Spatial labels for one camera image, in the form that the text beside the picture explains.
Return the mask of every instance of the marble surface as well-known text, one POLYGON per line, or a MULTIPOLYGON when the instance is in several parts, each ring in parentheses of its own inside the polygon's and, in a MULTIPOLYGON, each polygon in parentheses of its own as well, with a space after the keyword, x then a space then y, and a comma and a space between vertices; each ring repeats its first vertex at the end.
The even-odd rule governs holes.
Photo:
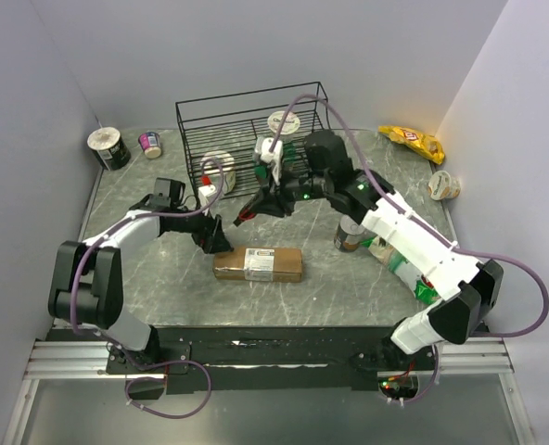
MULTIPOLYGON (((161 131, 163 156, 149 160, 136 142, 143 131, 122 131, 133 158, 119 171, 104 172, 85 236, 95 235, 118 221, 130 206, 152 192, 156 177, 188 184, 179 133, 161 131)), ((377 133, 356 134, 369 165, 390 181, 423 218, 451 238, 441 204, 427 194, 429 163, 377 133)), ((352 153, 349 142, 347 148, 352 153)), ((332 238, 340 215, 325 200, 298 203, 290 218, 259 215, 234 227, 233 220, 247 200, 238 197, 221 201, 212 212, 223 216, 223 228, 233 245, 301 248, 301 283, 217 280, 211 270, 212 256, 204 255, 190 235, 171 233, 124 260, 127 308, 154 325, 390 325, 424 308, 366 249, 342 253, 334 248, 332 238)))

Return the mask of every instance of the black wire rack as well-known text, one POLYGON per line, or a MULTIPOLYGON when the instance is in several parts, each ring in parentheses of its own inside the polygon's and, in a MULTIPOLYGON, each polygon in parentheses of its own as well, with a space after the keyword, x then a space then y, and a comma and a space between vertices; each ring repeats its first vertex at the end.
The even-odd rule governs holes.
MULTIPOLYGON (((328 100, 320 82, 247 91, 233 95, 215 95, 175 103, 178 129, 184 143, 188 177, 195 194, 202 185, 200 163, 214 150, 222 150, 234 158, 236 186, 223 199, 252 195, 259 188, 254 171, 253 151, 259 136, 273 136, 268 117, 284 110, 298 95, 310 93, 328 100)), ((323 113, 330 128, 327 108, 315 100, 301 100, 293 112, 300 118, 300 128, 286 140, 294 148, 293 159, 283 158, 284 168, 292 165, 301 174, 307 169, 305 136, 324 128, 319 113, 323 113)))

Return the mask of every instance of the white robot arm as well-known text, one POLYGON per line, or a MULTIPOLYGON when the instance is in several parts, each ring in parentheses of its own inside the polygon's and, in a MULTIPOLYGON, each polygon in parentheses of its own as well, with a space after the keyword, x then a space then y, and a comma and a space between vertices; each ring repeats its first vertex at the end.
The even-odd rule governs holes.
MULTIPOLYGON (((122 260, 165 232, 191 234, 195 244, 205 253, 232 250, 223 233, 219 215, 212 217, 206 211, 181 218, 169 216, 188 213, 182 202, 184 189, 185 185, 179 181, 158 178, 154 193, 130 208, 121 220, 120 229, 108 229, 82 243, 63 243, 57 252, 52 277, 48 299, 50 314, 70 320, 70 294, 77 266, 84 252, 103 238, 87 260, 80 280, 76 306, 78 324, 94 326, 127 350, 139 353, 140 362, 156 361, 160 350, 156 329, 137 319, 123 306, 122 260)), ((212 195, 214 186, 205 191, 207 195, 212 195)))
MULTIPOLYGON (((455 243, 447 242, 391 184, 370 171, 388 197, 405 210, 398 212, 370 185, 364 171, 352 167, 344 142, 333 132, 310 134, 306 138, 306 155, 308 173, 297 176, 278 171, 279 178, 271 174, 239 212, 235 224, 259 213, 290 216, 297 201, 327 199, 332 208, 349 215, 400 251, 440 296, 433 305, 394 326, 379 346, 379 360, 388 364, 410 362, 408 356, 437 342, 464 343, 495 304, 503 277, 501 266, 454 252, 455 243)), ((264 160, 267 169, 275 164, 272 159, 264 160)))

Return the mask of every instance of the cardboard box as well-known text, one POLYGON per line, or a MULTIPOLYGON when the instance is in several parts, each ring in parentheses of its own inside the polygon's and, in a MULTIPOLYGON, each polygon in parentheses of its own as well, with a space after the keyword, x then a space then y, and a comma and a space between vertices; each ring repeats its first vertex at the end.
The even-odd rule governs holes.
POLYGON ((221 280, 298 283, 303 273, 299 248, 236 248, 214 256, 212 271, 221 280))

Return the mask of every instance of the paper cup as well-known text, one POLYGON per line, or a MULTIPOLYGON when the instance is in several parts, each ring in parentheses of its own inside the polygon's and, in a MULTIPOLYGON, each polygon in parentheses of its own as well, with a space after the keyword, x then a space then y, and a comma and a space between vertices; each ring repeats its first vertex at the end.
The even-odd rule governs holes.
MULTIPOLYGON (((283 114, 285 114, 285 111, 275 111, 269 116, 267 120, 268 128, 271 129, 273 134, 276 134, 278 127, 281 125, 283 114)), ((293 134, 300 128, 300 125, 300 118, 295 113, 289 112, 281 130, 281 140, 283 142, 290 141, 293 138, 293 134)))
MULTIPOLYGON (((216 158, 223 167, 223 173, 225 177, 225 182, 223 184, 223 193, 227 194, 231 192, 236 186, 236 165, 234 157, 226 151, 214 150, 206 153, 202 157, 202 161, 200 163, 202 164, 202 162, 210 158, 216 158)), ((211 184, 214 184, 217 188, 219 188, 219 183, 221 182, 219 169, 215 169, 213 165, 209 162, 207 163, 205 169, 206 170, 204 171, 203 176, 207 176, 211 180, 211 184)))
POLYGON ((427 191, 431 199, 441 201, 447 197, 460 195, 460 181, 451 176, 447 171, 440 170, 433 173, 429 179, 427 191))

